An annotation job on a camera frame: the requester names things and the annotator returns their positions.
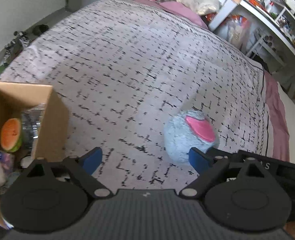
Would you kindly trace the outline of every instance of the bed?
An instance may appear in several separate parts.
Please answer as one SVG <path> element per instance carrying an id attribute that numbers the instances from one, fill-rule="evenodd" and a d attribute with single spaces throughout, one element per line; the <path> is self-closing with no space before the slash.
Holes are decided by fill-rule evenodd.
<path id="1" fill-rule="evenodd" d="M 93 176 L 113 191 L 178 190 L 197 177 L 163 145 L 164 123 L 185 109 L 204 112 L 220 150 L 295 163 L 295 105 L 277 82 L 205 26 L 167 11 L 95 2 L 37 38 L 0 80 L 53 85 L 70 109 L 66 154 L 101 147 Z"/>

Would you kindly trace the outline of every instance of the light blue plush toy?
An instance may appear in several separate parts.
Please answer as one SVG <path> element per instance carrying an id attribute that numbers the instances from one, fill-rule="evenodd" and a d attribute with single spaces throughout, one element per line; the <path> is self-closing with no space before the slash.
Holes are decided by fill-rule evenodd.
<path id="1" fill-rule="evenodd" d="M 214 145 L 215 133 L 201 111 L 180 111 L 164 127 L 164 145 L 172 160 L 188 163 L 191 147 L 206 151 Z"/>

